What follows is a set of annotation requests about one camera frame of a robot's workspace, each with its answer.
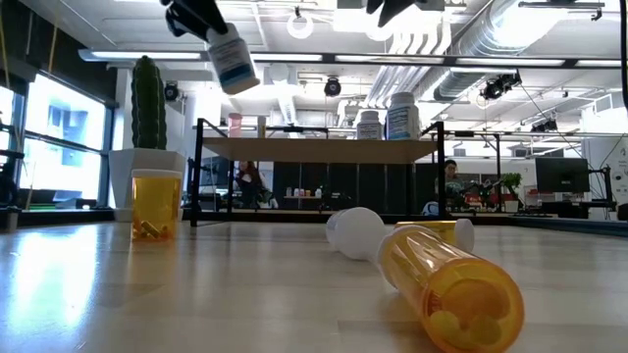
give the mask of table surface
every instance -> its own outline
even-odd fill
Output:
[[[130,244],[130,224],[1,234],[0,352],[438,352],[373,265],[331,249],[325,225],[201,224],[166,244]],[[525,300],[509,353],[625,351],[625,239],[475,233],[476,255]]]
[[[231,161],[411,164],[436,151],[432,141],[205,137],[203,145]]]

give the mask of ceiling duct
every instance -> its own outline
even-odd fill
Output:
[[[293,90],[290,87],[296,85],[296,79],[295,67],[289,67],[286,64],[272,64],[264,68],[264,84],[275,85],[278,88],[276,90],[277,99],[286,125],[296,125],[296,108],[294,107]]]
[[[564,10],[519,8],[518,3],[518,0],[495,0],[453,44],[448,54],[516,56],[566,16]],[[433,68],[421,80],[415,93],[422,100],[454,101],[484,75]]]

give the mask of green cactus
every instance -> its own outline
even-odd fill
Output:
[[[147,56],[133,68],[132,141],[135,148],[166,149],[166,103],[159,68]]]

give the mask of ceiling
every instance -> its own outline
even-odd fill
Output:
[[[164,8],[158,0],[21,0],[37,14],[94,49],[119,50],[203,50],[199,39],[184,35],[173,37],[166,28]],[[464,12],[451,15],[452,33],[469,21],[485,0],[469,0]],[[246,3],[244,1],[219,1],[225,19],[236,25],[240,36],[252,51],[276,52],[336,52],[336,53],[383,53],[390,49],[391,40],[375,41],[365,33],[334,31],[332,21],[336,0],[301,2],[303,13],[316,17],[313,33],[306,39],[296,39],[287,31],[288,16],[294,2],[274,1]],[[592,22],[593,12],[571,11],[545,36],[525,50],[523,55],[554,57],[619,57],[619,21],[616,4],[606,3],[602,18]],[[211,70],[207,64],[163,64],[165,69]],[[323,86],[326,76],[339,76],[343,93],[365,95],[369,92],[378,72],[373,66],[295,65],[299,75],[317,79],[304,79],[302,93],[294,103],[297,110],[322,110],[336,112],[339,98],[326,98]],[[619,87],[619,71],[565,71],[522,70],[521,76],[537,106],[523,90],[507,93],[503,99],[487,109],[475,104],[454,104],[443,111],[442,116],[449,128],[482,128],[498,126],[503,129],[517,126],[521,120],[534,117],[539,109],[548,109],[565,102],[579,100],[583,104],[591,100],[578,98],[598,94],[604,89]],[[568,90],[568,97],[563,97]],[[235,97],[233,101],[245,115],[263,114],[278,109],[276,99]],[[560,111],[558,118],[565,129],[577,128],[577,107]]]

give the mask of white planter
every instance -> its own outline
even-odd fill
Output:
[[[131,221],[131,171],[135,169],[174,171],[184,176],[185,157],[177,152],[147,148],[109,152],[109,176],[116,201],[115,216],[118,222]]]
[[[519,211],[519,201],[504,201],[506,213],[517,213]]]

